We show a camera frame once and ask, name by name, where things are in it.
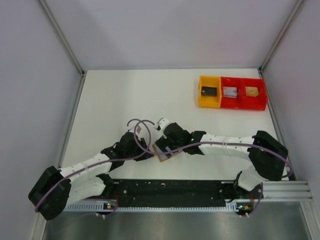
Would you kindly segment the yellow leather card holder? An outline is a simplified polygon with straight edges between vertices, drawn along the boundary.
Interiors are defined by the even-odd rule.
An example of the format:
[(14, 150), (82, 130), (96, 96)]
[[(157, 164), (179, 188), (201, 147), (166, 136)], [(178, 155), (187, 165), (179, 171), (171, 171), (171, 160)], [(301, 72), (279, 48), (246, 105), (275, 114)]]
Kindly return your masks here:
[(156, 140), (152, 145), (152, 149), (161, 163), (182, 152), (182, 150), (175, 150), (176, 148), (173, 143), (165, 138)]

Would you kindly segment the silver card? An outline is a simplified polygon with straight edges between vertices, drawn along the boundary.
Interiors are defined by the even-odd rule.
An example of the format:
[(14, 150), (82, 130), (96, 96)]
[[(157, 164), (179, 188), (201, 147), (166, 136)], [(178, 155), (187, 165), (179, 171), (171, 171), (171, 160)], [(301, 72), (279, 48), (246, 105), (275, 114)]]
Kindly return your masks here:
[(223, 87), (223, 96), (225, 98), (237, 98), (238, 90), (236, 87), (224, 86)]

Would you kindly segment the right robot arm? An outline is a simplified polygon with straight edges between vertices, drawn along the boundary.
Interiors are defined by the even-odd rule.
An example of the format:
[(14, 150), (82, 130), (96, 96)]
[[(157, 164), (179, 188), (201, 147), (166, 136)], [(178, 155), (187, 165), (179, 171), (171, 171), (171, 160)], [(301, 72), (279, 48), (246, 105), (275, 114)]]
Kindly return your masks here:
[(189, 155), (224, 155), (247, 160), (250, 165), (241, 170), (233, 182), (233, 192), (245, 198), (266, 181), (281, 181), (285, 170), (288, 150), (263, 130), (249, 137), (219, 136), (196, 130), (188, 132), (176, 122), (162, 119), (156, 130), (162, 136), (155, 146), (170, 158), (177, 152)]

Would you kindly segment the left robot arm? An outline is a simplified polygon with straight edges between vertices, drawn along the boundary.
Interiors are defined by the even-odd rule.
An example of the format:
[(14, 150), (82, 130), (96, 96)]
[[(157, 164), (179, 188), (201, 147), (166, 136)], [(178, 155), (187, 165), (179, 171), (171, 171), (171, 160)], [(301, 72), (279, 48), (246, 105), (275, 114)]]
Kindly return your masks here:
[(28, 199), (47, 221), (56, 218), (69, 205), (91, 197), (107, 199), (115, 193), (109, 173), (125, 161), (142, 161), (152, 157), (144, 152), (151, 143), (135, 139), (126, 132), (114, 145), (101, 150), (88, 160), (69, 167), (50, 166), (44, 170)]

